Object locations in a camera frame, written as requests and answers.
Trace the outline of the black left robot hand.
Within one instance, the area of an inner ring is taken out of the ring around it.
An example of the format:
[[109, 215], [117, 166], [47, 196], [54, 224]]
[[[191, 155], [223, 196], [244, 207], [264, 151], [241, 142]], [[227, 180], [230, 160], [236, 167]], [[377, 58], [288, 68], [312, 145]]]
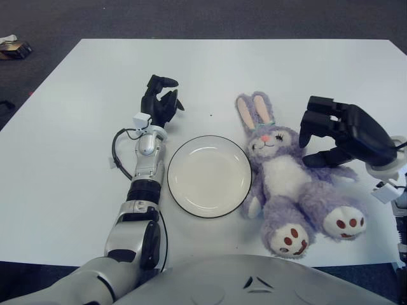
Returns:
[[164, 128], [170, 122], [177, 110], [184, 111], [184, 106], [178, 99], [178, 90], [170, 90], [158, 99], [157, 95], [164, 88], [175, 88], [179, 83], [175, 79], [152, 75], [147, 90], [141, 100], [141, 112], [151, 116], [151, 124]]

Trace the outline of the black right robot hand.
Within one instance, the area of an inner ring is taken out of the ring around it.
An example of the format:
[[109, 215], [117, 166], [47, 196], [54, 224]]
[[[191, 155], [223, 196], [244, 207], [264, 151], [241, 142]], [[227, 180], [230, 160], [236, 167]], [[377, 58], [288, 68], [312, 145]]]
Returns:
[[336, 167], [361, 160], [370, 166], [386, 166], [397, 157], [394, 142], [387, 132], [359, 106], [311, 96], [300, 124], [299, 146], [311, 136], [331, 137], [336, 147], [303, 157], [310, 168]]

